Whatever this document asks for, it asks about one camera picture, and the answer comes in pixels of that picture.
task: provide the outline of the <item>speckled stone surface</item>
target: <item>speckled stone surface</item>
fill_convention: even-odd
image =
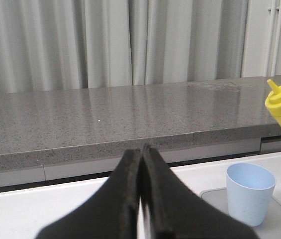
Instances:
[[[275,77],[281,84],[281,76]],[[0,171],[281,135],[264,77],[0,94]]]

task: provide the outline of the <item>white curtain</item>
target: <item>white curtain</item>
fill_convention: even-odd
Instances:
[[[239,77],[247,0],[0,0],[0,92]]]

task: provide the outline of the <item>white wall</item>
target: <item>white wall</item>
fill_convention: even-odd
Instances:
[[[245,33],[242,77],[265,76],[265,56],[268,45],[270,14],[268,8],[274,0],[249,0],[248,16]],[[280,0],[276,0],[276,7],[280,5]],[[269,63],[267,76],[271,73],[274,55],[274,45],[276,42],[278,17],[280,11],[275,10],[273,21],[272,45],[269,50]],[[275,75],[281,75],[281,34],[277,51],[277,63]]]

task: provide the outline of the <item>plastic cup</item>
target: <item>plastic cup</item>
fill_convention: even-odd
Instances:
[[[228,167],[226,187],[229,215],[251,227],[265,218],[276,184],[267,169],[251,163],[236,163]]]

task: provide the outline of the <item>white table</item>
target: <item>white table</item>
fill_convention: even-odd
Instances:
[[[281,152],[172,168],[198,195],[225,187],[226,168],[251,162],[269,169],[277,179],[274,197],[281,203]],[[45,225],[67,214],[88,199],[107,178],[0,193],[0,239],[32,239]],[[144,238],[141,212],[139,237]]]

